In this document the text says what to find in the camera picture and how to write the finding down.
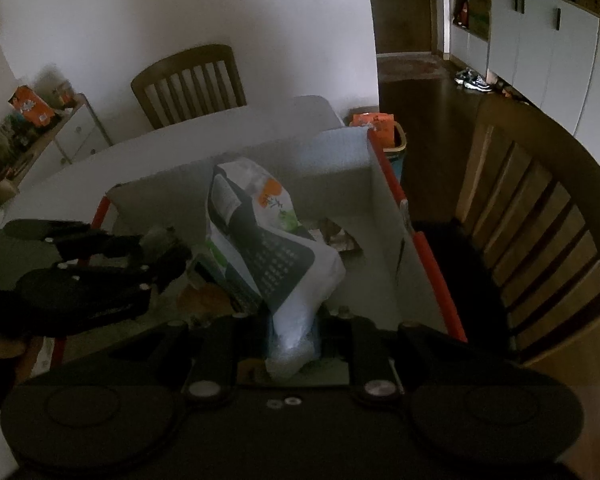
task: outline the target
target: orange bag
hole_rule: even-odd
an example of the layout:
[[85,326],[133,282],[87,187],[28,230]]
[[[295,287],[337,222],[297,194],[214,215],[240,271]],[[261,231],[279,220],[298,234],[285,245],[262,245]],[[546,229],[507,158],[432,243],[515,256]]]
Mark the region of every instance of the orange bag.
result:
[[381,114],[377,112],[355,114],[353,116],[351,126],[365,126],[367,124],[374,129],[383,148],[395,148],[393,114]]
[[18,86],[9,99],[11,105],[35,127],[49,126],[56,113],[28,86]]

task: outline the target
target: chair seat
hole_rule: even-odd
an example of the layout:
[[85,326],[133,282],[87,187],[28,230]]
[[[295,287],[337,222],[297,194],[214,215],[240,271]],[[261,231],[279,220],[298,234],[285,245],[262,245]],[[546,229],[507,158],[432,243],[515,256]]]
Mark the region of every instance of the chair seat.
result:
[[457,220],[414,222],[436,257],[470,344],[509,357],[509,329],[500,291]]

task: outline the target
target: sneaker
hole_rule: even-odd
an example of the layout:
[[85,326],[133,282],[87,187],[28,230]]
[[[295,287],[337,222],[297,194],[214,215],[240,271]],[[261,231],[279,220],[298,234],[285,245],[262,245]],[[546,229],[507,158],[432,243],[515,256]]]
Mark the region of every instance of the sneaker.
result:
[[491,92],[493,88],[487,85],[487,82],[477,72],[473,72],[472,76],[464,81],[464,87],[478,92]]
[[467,81],[472,75],[472,70],[467,67],[464,70],[461,70],[460,72],[456,73],[456,76],[454,77],[454,81],[456,83],[458,83],[459,85],[461,85],[462,83],[464,83],[465,81]]

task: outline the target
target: sticker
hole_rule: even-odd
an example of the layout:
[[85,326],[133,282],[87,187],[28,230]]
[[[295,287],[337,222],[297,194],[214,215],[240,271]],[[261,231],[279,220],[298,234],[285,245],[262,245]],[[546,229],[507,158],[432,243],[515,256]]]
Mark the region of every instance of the sticker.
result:
[[220,174],[214,177],[214,184],[211,189],[211,203],[227,225],[229,225],[229,221],[234,215],[235,210],[240,206],[240,199]]

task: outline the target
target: wooden floor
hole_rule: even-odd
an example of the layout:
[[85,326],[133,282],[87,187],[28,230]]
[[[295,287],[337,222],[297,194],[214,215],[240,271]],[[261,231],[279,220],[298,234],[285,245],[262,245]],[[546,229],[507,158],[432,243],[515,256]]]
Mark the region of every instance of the wooden floor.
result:
[[380,84],[380,110],[392,113],[407,135],[402,187],[413,221],[453,218],[483,94],[449,77]]
[[431,50],[429,0],[371,0],[376,52]]

